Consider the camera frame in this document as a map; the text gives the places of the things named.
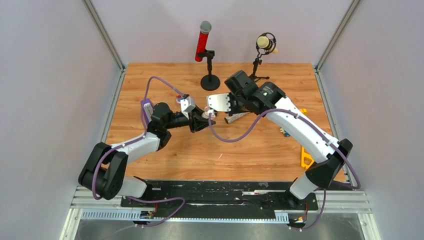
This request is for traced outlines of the white earbud charging case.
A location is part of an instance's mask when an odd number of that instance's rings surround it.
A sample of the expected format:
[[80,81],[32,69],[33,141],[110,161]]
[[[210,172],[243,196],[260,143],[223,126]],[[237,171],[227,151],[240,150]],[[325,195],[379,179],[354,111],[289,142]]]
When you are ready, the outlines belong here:
[[206,106],[201,116],[205,119],[208,119],[210,117],[213,120],[216,117],[216,114],[217,112],[214,109]]

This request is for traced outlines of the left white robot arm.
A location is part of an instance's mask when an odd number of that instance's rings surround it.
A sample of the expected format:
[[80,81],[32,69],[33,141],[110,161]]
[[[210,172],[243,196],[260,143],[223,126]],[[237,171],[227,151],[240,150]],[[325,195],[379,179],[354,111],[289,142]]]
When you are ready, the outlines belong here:
[[140,177],[125,175],[129,163],[163,149],[172,137],[170,129],[188,126],[192,133],[215,124],[217,111],[182,102],[181,111],[173,112],[165,102],[157,103],[143,133],[112,145],[97,143],[90,153],[78,183],[91,190],[95,199],[111,200],[116,196],[133,197],[140,206],[153,201],[152,186]]

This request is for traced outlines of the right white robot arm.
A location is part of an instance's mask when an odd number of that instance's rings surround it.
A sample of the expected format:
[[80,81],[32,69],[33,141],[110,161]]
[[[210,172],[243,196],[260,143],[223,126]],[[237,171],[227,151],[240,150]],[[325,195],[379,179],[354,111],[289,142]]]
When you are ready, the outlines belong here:
[[313,191],[330,186],[345,164],[353,144],[326,133],[305,116],[290,98],[274,83],[258,86],[244,71],[239,70],[225,82],[230,94],[230,106],[263,115],[287,131],[311,155],[314,163],[296,178],[285,195],[286,204],[298,209]]

